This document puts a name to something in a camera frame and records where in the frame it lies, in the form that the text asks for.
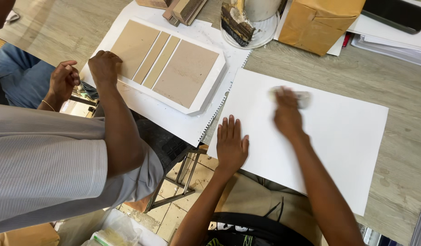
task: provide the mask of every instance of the gray shirt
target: gray shirt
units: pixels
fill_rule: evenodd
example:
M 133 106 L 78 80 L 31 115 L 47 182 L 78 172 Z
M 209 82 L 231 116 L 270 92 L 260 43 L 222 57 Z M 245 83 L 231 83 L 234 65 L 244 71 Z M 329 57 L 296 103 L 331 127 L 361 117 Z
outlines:
M 70 218 L 151 194 L 163 177 L 143 165 L 106 180 L 104 118 L 0 105 L 0 232 Z

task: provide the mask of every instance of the gold bracelet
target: gold bracelet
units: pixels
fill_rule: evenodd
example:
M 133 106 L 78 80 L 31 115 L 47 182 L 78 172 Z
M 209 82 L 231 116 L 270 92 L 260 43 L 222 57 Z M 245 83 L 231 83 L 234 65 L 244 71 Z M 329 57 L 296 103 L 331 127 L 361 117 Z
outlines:
M 54 110 L 54 108 L 53 107 L 51 107 L 51 105 L 49 105 L 49 103 L 47 103 L 45 100 L 42 100 L 42 102 L 44 102 L 44 103 L 46 103 L 46 104 L 48 104 L 48 106 L 55 112 L 55 110 Z

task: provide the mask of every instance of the table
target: table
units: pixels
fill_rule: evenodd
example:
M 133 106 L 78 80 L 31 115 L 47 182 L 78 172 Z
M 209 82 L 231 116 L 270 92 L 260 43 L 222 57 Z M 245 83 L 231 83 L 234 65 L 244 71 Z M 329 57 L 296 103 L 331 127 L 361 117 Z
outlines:
M 209 0 L 198 19 L 219 28 L 222 1 Z M 52 65 L 75 59 L 81 69 L 130 2 L 17 0 L 22 18 L 0 38 Z M 421 66 L 352 46 L 319 57 L 272 41 L 245 69 L 389 107 L 365 216 L 356 218 L 407 245 L 421 210 Z

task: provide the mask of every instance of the wood scrap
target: wood scrap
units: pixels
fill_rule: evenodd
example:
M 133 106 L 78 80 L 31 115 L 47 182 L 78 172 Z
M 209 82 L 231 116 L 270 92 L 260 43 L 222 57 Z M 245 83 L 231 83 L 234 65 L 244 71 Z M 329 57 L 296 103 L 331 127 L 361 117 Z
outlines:
M 172 10 L 175 8 L 175 6 L 179 3 L 180 0 L 173 0 L 170 6 L 165 10 L 165 13 L 163 13 L 163 17 L 168 20 L 168 22 L 173 26 L 179 26 L 180 20 L 178 20 Z
M 170 6 L 172 0 L 136 0 L 136 2 L 141 6 L 167 9 Z
M 174 16 L 185 25 L 191 25 L 207 0 L 180 0 L 173 8 Z

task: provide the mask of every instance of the red object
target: red object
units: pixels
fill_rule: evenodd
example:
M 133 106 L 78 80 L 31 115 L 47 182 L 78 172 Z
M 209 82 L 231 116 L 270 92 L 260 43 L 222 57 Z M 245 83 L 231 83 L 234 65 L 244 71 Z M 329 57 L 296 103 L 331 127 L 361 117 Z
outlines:
M 346 32 L 346 36 L 344 37 L 344 42 L 343 42 L 343 48 L 347 46 L 347 43 L 349 42 L 351 35 L 352 34 L 350 32 Z

